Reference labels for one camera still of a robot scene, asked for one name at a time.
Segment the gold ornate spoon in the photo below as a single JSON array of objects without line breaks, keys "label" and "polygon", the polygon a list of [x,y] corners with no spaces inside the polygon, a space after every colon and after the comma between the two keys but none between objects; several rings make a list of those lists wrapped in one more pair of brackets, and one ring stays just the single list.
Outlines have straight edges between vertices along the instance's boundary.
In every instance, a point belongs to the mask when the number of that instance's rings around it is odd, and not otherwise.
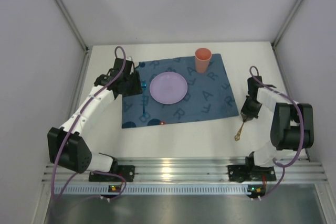
[{"label": "gold ornate spoon", "polygon": [[239,128],[239,130],[237,131],[236,135],[234,136],[234,140],[235,141],[239,141],[240,140],[240,136],[242,134],[242,130],[243,130],[243,127],[244,127],[246,121],[247,121],[246,119],[243,120],[241,127]]}]

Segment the blue metallic fork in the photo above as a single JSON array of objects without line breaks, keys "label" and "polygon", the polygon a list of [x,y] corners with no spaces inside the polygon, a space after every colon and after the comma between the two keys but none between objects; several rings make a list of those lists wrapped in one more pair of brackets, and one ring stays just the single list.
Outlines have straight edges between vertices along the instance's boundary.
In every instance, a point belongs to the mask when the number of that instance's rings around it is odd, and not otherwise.
[{"label": "blue metallic fork", "polygon": [[143,110],[142,110],[142,116],[145,116],[145,91],[146,91],[146,81],[141,81],[141,87],[142,87],[142,103],[143,103]]}]

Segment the orange plastic cup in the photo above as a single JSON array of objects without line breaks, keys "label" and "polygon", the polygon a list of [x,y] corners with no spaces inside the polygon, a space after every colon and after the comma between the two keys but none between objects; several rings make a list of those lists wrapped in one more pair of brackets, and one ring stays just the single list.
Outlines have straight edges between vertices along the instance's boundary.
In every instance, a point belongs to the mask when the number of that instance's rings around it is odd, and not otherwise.
[{"label": "orange plastic cup", "polygon": [[198,73],[205,73],[210,60],[212,52],[207,48],[198,48],[195,52],[195,68]]}]

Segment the blue letter-print placemat cloth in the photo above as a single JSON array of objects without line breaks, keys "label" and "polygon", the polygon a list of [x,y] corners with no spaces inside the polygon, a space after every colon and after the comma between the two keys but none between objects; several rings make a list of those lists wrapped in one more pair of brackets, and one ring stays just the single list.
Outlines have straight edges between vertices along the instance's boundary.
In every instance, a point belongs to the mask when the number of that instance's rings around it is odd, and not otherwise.
[{"label": "blue letter-print placemat cloth", "polygon": [[188,123],[238,116],[220,54],[213,54],[205,73],[195,57],[144,61],[137,71],[143,94],[122,99],[122,128]]}]

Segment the purple plastic plate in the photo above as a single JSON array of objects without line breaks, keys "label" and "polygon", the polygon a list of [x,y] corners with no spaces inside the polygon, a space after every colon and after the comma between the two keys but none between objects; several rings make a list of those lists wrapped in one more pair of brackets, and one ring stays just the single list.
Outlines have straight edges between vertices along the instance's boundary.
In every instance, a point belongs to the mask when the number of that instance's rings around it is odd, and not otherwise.
[{"label": "purple plastic plate", "polygon": [[180,102],[187,94],[188,84],[176,72],[163,72],[150,83],[150,95],[158,103],[171,105]]}]

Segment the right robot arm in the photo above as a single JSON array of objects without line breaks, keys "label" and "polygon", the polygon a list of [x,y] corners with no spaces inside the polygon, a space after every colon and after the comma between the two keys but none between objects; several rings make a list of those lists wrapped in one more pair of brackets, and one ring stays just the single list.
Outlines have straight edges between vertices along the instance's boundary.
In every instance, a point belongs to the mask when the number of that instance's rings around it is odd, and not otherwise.
[{"label": "right robot arm", "polygon": [[263,84],[261,76],[248,78],[247,85],[248,95],[240,111],[243,122],[257,119],[262,106],[273,113],[270,141],[245,158],[246,177],[256,181],[270,175],[274,166],[290,167],[303,149],[313,145],[313,108]]}]

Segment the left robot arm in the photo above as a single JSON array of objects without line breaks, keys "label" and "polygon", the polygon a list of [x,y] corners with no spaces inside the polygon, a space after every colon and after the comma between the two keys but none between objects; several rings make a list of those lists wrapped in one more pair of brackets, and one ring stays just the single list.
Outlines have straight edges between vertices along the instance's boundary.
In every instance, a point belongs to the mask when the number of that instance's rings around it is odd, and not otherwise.
[{"label": "left robot arm", "polygon": [[95,80],[77,111],[59,128],[53,127],[47,133],[50,161],[78,174],[118,173],[118,160],[108,154],[94,153],[86,139],[100,115],[118,96],[141,93],[140,74],[132,58],[116,58],[113,68]]}]

